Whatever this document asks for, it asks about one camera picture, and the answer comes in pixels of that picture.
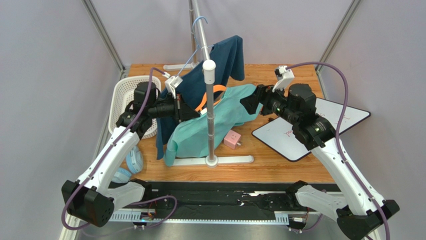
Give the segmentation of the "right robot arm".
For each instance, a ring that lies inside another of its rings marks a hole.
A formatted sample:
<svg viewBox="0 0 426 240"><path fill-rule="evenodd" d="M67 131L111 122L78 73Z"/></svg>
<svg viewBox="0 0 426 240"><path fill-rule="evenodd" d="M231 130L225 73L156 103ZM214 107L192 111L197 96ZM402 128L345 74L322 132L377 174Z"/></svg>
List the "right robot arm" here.
<svg viewBox="0 0 426 240"><path fill-rule="evenodd" d="M290 123L295 138L325 166L342 193L335 197L300 180L286 189L291 204L321 213L336 221L347 238L362 240L378 227L388 227L388 219L400 207L384 199L363 177L333 125L317 113L316 101L309 85L296 83L288 94L260 84L240 103L250 115L275 114Z"/></svg>

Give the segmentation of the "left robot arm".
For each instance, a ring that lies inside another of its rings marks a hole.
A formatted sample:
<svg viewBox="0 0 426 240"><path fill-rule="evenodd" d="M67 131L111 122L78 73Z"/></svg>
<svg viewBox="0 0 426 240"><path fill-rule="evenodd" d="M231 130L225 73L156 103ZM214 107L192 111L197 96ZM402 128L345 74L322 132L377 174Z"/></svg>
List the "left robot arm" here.
<svg viewBox="0 0 426 240"><path fill-rule="evenodd" d="M66 215L71 215L85 221L87 225L102 227L115 211L141 204L145 190L149 187L145 181L134 179L110 188L114 174L125 156L139 143L154 119L171 117L184 122L199 116L181 94L169 93L165 98L160 98L152 82L140 82L133 92L133 101L118 118L107 145L77 180L67 180L62 185L65 203L61 213L63 226L73 229L66 222Z"/></svg>

